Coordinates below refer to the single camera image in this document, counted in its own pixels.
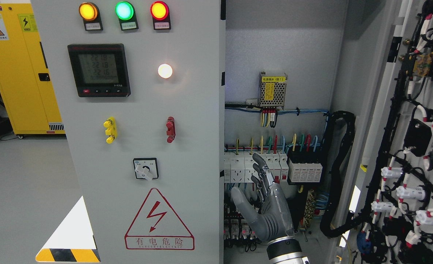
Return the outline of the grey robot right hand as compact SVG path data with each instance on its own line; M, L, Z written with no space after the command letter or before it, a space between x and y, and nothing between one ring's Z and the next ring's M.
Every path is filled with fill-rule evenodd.
M261 212L256 212L243 192L238 187L233 187L231 197L238 212L263 242L285 236L293 237L295 234L293 220L280 184L275 182L271 170L259 154L254 153L253 160L255 161L253 168L258 174L253 177L253 181L261 197Z

